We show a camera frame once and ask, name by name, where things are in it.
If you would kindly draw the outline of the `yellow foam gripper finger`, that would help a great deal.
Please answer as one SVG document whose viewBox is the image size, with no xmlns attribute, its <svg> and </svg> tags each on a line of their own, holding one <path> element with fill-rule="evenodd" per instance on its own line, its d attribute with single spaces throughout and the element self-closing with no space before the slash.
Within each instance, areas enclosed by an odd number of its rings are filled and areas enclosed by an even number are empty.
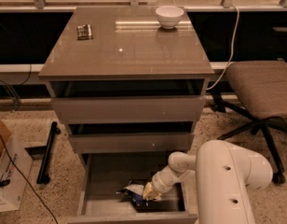
<svg viewBox="0 0 287 224">
<path fill-rule="evenodd" d="M 143 199 L 147 201 L 160 201 L 161 194 L 153 189 L 151 183 L 147 183 L 143 189 Z"/>
</svg>

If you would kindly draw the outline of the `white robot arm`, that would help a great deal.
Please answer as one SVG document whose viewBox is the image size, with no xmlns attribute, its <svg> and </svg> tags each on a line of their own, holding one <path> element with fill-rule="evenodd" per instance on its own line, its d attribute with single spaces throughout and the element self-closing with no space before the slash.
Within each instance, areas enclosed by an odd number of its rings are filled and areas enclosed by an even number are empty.
<svg viewBox="0 0 287 224">
<path fill-rule="evenodd" d="M 191 174 L 196 178 L 199 224 L 255 224 L 248 191 L 266 188 L 273 176 L 261 154 L 211 140 L 195 155 L 171 153 L 168 165 L 145 185 L 143 198 L 158 199 Z"/>
</svg>

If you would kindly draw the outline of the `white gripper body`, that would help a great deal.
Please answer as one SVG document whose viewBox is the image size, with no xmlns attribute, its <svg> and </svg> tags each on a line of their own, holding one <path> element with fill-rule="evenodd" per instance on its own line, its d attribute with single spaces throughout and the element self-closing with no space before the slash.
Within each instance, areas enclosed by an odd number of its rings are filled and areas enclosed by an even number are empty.
<svg viewBox="0 0 287 224">
<path fill-rule="evenodd" d="M 171 190 L 176 183 L 184 182 L 193 174 L 193 170 L 186 170 L 183 173 L 179 173 L 171 169 L 170 166 L 166 166 L 152 177 L 151 186 L 153 191 L 163 194 Z"/>
</svg>

